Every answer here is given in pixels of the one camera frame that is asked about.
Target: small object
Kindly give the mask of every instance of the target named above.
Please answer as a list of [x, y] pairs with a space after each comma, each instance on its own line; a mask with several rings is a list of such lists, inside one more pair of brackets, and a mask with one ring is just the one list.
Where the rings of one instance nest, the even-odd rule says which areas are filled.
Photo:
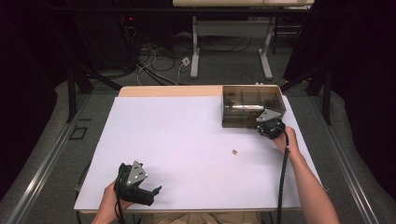
[[183, 60], [181, 60], [184, 64], [184, 66], [187, 66], [190, 64], [190, 59], [188, 57], [185, 57]]

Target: black cable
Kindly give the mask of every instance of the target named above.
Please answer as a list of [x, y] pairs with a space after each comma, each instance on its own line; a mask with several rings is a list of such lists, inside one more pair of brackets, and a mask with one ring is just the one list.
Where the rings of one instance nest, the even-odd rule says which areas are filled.
[[120, 203], [120, 190], [119, 190], [120, 176], [122, 173], [123, 173], [123, 170], [120, 170], [119, 174], [117, 176], [117, 179], [116, 179], [115, 191], [116, 191], [117, 201], [116, 201], [114, 209], [115, 209], [117, 217], [119, 218], [119, 223], [125, 224], [125, 219], [123, 217], [122, 207], [121, 207], [121, 203]]
[[286, 148], [285, 148], [285, 154], [283, 156], [282, 172], [280, 174], [279, 193], [278, 193], [278, 198], [277, 198], [277, 213], [276, 213], [277, 214], [277, 217], [276, 217], [277, 224], [281, 223], [283, 184], [285, 182], [286, 165], [288, 163], [288, 156], [289, 156], [289, 137], [284, 130], [282, 130], [282, 132], [285, 134], [285, 137], [286, 137]]

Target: white table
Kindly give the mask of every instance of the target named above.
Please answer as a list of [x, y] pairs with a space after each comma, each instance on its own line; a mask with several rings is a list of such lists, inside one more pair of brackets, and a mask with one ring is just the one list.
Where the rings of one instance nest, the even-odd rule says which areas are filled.
[[[314, 0], [173, 0], [174, 7], [296, 7], [311, 6]], [[198, 77], [200, 35], [229, 35], [264, 37], [259, 55], [266, 79], [272, 79], [267, 52], [274, 30], [273, 20], [268, 21], [198, 21], [192, 17], [191, 77]]]
[[[294, 127], [306, 161], [318, 177], [289, 101], [284, 122]], [[122, 162], [142, 162], [163, 186], [152, 206], [129, 211], [268, 211], [277, 206], [283, 155], [255, 130], [221, 127], [221, 86], [123, 88], [115, 98], [75, 209], [95, 212], [104, 188]], [[284, 208], [299, 208], [295, 178], [287, 167]]]

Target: black wall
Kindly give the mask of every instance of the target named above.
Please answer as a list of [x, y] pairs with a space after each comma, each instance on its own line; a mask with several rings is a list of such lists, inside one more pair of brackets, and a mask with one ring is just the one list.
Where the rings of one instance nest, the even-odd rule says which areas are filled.
[[0, 199], [29, 158], [65, 80], [62, 61], [28, 2], [0, 6]]
[[[336, 40], [347, 39], [345, 47], [335, 52], [332, 89], [345, 101], [358, 152], [396, 200], [396, 4], [390, 0], [316, 0], [314, 8], [359, 8], [359, 22], [339, 33], [347, 20], [309, 19], [284, 78], [293, 81], [323, 65]], [[311, 82], [323, 81], [321, 75], [312, 76]]]

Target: wire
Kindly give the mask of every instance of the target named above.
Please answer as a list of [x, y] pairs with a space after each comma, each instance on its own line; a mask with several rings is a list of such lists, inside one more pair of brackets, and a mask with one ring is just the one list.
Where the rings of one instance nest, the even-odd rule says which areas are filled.
[[178, 85], [178, 81], [180, 80], [180, 69], [181, 69], [181, 66], [183, 66], [183, 63], [180, 65], [180, 67], [178, 68], [178, 71], [177, 71], [177, 82], [176, 82], [176, 85]]
[[120, 203], [120, 189], [119, 189], [119, 183], [120, 183], [120, 178], [121, 178], [121, 174], [123, 173], [123, 169], [119, 170], [119, 174], [117, 175], [117, 179], [116, 179], [116, 184], [115, 184], [115, 191], [116, 191], [116, 204], [114, 205], [114, 209], [116, 212], [117, 217], [119, 218], [119, 223], [124, 224], [125, 223], [125, 219], [123, 217], [122, 214], [122, 208], [121, 208], [121, 203]]
[[280, 224], [281, 217], [282, 217], [282, 198], [283, 198], [283, 184], [285, 182], [285, 173], [286, 173], [286, 165], [288, 163], [288, 156], [289, 156], [289, 137], [288, 134], [282, 130], [282, 133], [286, 136], [286, 148], [285, 154], [283, 156], [283, 163], [282, 163], [282, 172], [280, 174], [280, 183], [279, 183], [279, 193], [277, 198], [277, 216], [276, 216], [276, 223]]
[[139, 71], [137, 71], [137, 73], [140, 73], [141, 71], [142, 71], [142, 69], [144, 69], [144, 68], [146, 68], [146, 67], [148, 67], [148, 66], [150, 66], [151, 64], [154, 64], [155, 63], [155, 61], [157, 61], [157, 54], [155, 53], [155, 51], [154, 50], [151, 50], [151, 52], [154, 54], [154, 59], [152, 59], [151, 60], [151, 63], [149, 63], [149, 64], [146, 64], [145, 66], [139, 66]]

